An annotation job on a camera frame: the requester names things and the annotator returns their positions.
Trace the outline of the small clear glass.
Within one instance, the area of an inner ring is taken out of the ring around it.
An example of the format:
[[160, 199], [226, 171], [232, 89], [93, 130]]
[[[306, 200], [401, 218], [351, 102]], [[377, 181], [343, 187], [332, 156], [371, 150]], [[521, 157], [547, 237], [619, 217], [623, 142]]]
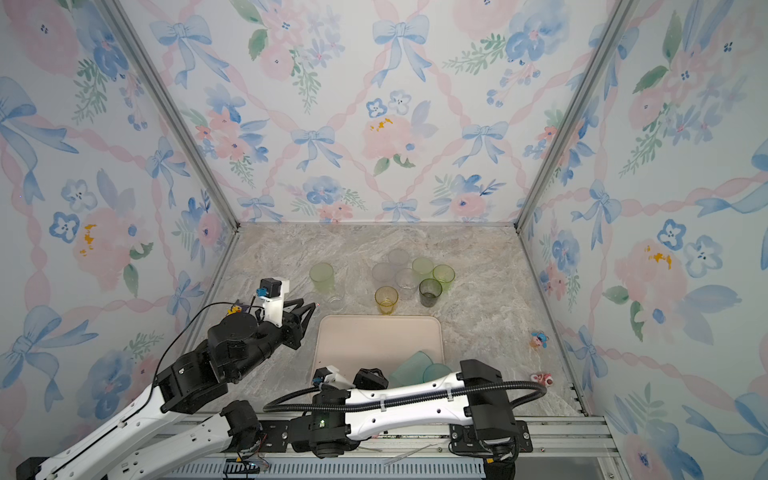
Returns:
[[331, 312], [341, 312], [344, 308], [344, 297], [338, 293], [333, 293], [326, 298], [325, 308]]

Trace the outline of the dimpled yellow-green plastic cup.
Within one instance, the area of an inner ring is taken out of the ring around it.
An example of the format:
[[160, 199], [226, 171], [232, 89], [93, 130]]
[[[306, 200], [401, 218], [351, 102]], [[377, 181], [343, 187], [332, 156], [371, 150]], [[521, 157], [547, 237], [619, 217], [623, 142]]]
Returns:
[[335, 271], [327, 262], [313, 265], [309, 271], [309, 277], [319, 293], [330, 294], [335, 288]]

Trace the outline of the dimpled teal plastic cup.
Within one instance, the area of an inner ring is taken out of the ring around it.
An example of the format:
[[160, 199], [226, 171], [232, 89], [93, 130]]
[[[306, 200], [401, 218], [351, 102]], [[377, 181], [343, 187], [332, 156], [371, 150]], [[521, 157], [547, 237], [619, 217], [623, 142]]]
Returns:
[[450, 375], [452, 370], [443, 364], [432, 363], [427, 366], [421, 375], [422, 384], [440, 383], [446, 376]]

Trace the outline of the dimpled light green cup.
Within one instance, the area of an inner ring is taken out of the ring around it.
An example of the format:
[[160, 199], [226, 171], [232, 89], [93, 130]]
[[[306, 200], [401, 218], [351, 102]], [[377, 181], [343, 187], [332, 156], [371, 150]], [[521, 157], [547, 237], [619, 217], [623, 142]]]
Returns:
[[427, 257], [417, 257], [411, 263], [413, 276], [418, 282], [431, 278], [434, 267], [434, 262]]

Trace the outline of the smooth green plastic cup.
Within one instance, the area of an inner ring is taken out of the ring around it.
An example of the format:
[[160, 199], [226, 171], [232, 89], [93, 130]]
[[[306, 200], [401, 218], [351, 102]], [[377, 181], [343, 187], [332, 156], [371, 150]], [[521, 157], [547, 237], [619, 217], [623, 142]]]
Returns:
[[448, 291], [456, 279], [456, 272], [447, 264], [439, 264], [433, 268], [432, 278], [440, 283], [444, 291]]

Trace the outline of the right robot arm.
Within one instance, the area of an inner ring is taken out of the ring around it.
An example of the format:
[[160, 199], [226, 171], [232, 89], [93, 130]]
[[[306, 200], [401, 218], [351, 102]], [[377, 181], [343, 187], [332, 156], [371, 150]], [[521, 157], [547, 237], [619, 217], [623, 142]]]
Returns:
[[263, 407], [266, 413], [298, 415], [288, 427], [288, 443], [297, 453], [336, 458], [391, 430], [453, 425], [469, 433], [449, 442], [452, 454], [513, 462], [524, 440], [515, 409], [547, 393], [535, 381], [505, 381], [479, 360], [463, 360], [457, 372], [392, 389], [342, 389], [329, 378]]

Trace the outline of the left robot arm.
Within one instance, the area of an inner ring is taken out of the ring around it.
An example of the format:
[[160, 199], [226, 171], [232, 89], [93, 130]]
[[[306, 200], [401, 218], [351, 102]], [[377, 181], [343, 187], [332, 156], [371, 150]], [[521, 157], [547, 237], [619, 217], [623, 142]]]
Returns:
[[195, 349], [155, 373], [150, 385], [120, 413], [83, 440], [52, 457], [30, 457], [18, 479], [105, 479], [109, 471], [167, 425], [224, 396], [280, 347], [300, 347], [316, 303], [290, 300], [279, 324], [261, 307], [225, 316]]

